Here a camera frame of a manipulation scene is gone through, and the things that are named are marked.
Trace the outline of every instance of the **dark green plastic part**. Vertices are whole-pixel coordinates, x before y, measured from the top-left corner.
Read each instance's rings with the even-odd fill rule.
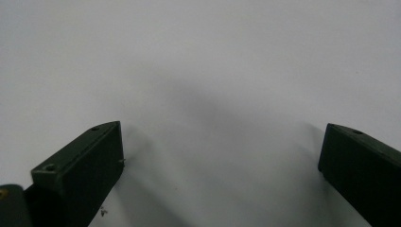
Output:
[[[123,168],[120,122],[93,127],[32,169],[26,191],[0,186],[0,226],[87,227]]]
[[[0,186],[0,226],[32,227],[24,190],[19,185]]]
[[[372,226],[401,226],[398,150],[361,131],[328,124],[319,171]]]
[[[54,196],[53,205],[64,226],[86,227],[123,168],[120,122],[111,122],[89,129],[32,169],[35,189],[31,190],[45,190]]]

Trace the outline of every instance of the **white surface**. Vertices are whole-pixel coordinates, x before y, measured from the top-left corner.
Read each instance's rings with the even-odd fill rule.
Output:
[[[328,122],[401,149],[401,4],[0,1],[0,183],[121,120],[104,226],[369,226],[317,170]]]

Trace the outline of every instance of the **white table surface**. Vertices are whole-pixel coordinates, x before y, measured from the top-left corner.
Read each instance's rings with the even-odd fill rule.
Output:
[[[120,120],[106,226],[369,226],[317,170],[327,123],[401,149],[401,4],[0,1],[0,184]]]

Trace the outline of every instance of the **small screw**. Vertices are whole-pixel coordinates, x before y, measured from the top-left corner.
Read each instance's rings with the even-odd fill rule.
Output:
[[[7,189],[0,189],[0,200],[4,199],[9,194]]]

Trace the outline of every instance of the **white backdrop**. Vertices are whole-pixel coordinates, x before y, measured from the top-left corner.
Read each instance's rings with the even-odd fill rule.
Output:
[[[106,226],[369,226],[328,122],[401,149],[398,0],[0,0],[0,184],[121,120]]]

